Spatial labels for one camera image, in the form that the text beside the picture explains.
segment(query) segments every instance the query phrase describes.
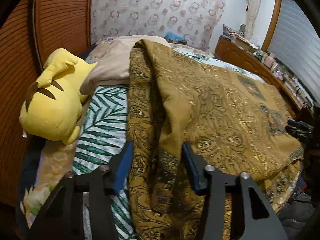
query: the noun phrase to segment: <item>yellow plush toy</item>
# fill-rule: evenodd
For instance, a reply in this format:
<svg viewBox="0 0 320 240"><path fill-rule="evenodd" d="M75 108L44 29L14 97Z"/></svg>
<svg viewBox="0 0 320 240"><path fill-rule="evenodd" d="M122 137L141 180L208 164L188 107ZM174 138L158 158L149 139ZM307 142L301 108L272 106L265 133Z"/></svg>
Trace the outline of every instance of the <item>yellow plush toy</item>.
<svg viewBox="0 0 320 240"><path fill-rule="evenodd" d="M80 133L76 125L87 96L80 86L97 63L88 64L66 49L57 49L44 64L44 71L28 89L20 111L27 133L68 145Z"/></svg>

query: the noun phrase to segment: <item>window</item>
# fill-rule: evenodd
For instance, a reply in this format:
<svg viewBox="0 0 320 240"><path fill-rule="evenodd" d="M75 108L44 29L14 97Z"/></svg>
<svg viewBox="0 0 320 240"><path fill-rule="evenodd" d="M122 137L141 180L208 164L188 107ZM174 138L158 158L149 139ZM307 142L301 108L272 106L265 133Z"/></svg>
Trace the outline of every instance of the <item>window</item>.
<svg viewBox="0 0 320 240"><path fill-rule="evenodd" d="M320 38L293 0L282 0L268 48L320 102Z"/></svg>

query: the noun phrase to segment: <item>metal bolt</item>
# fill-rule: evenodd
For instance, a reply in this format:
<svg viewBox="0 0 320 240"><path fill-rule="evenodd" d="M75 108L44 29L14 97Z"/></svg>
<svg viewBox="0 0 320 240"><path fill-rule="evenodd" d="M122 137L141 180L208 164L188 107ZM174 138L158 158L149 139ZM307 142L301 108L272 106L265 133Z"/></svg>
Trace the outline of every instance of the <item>metal bolt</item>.
<svg viewBox="0 0 320 240"><path fill-rule="evenodd" d="M101 171L108 171L108 170L110 170L110 167L109 167L109 165L107 165L107 164L103 164L103 165L100 165L100 166L99 166L99 170L101 170Z"/></svg>
<svg viewBox="0 0 320 240"><path fill-rule="evenodd" d="M68 171L64 176L67 178L67 179L71 179L75 174L72 172L72 171Z"/></svg>
<svg viewBox="0 0 320 240"><path fill-rule="evenodd" d="M244 178L244 179L250 178L250 175L249 175L247 172L241 172L241 173L240 173L240 176L241 176L242 178Z"/></svg>
<svg viewBox="0 0 320 240"><path fill-rule="evenodd" d="M212 166L212 165L206 165L205 167L205 170L206 171L214 171L216 168L214 167L214 166Z"/></svg>

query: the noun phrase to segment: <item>bed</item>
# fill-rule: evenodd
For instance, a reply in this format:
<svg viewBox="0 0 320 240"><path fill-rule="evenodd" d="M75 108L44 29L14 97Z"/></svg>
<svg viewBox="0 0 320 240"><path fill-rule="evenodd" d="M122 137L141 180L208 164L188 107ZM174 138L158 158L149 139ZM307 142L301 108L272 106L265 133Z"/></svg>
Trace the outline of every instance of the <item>bed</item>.
<svg viewBox="0 0 320 240"><path fill-rule="evenodd" d="M93 49L89 55L86 55L86 61L88 63L93 63L101 60L106 54L103 49L103 45L111 43L114 39L116 38L107 38L97 42L97 47ZM220 61L215 58L214 55L194 50L188 46L173 45L172 47L176 52L190 57L199 63L232 70L256 81L264 82L259 76L232 64ZM86 111L81 135L74 151L72 171L75 174L79 175L89 173L99 165L108 163L112 155L118 154L121 151L124 143L126 142L126 125L128 115L127 97L128 85L99 85L95 88ZM31 147L27 152L22 175L20 177L19 190L20 201L22 202L23 198L26 196L26 190L29 191L30 188L38 186L37 169L39 169L39 163L41 163L40 153L44 147L44 140L42 138L34 138L34 140L36 143L33 143L33 147ZM296 179L292 182L290 189L291 192L295 188L298 175L299 172L297 172ZM19 224L24 235L27 235L28 227L31 226L37 211L41 208L41 201L38 203L37 210L33 210L29 216L26 215L25 210L20 203L20 210L17 210L17 217L19 218ZM119 238L128 240L138 239L135 234L132 216L130 213L127 179L124 182L124 187L120 194L112 197L112 213ZM85 195L83 215L84 234L86 239L91 239L89 203L88 196Z"/></svg>

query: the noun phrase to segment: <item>blanket fold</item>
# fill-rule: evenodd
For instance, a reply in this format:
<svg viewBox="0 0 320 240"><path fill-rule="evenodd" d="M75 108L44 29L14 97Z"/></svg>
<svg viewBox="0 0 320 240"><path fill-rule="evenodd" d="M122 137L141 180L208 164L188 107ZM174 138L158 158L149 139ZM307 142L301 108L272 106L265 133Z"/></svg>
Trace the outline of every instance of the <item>blanket fold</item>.
<svg viewBox="0 0 320 240"><path fill-rule="evenodd" d="M195 237L204 198L180 163L183 141L224 173L250 173L276 212L288 200L303 149L285 131L290 115L274 86L148 40L131 50L129 72L129 194L140 239ZM230 216L228 195L225 239Z"/></svg>

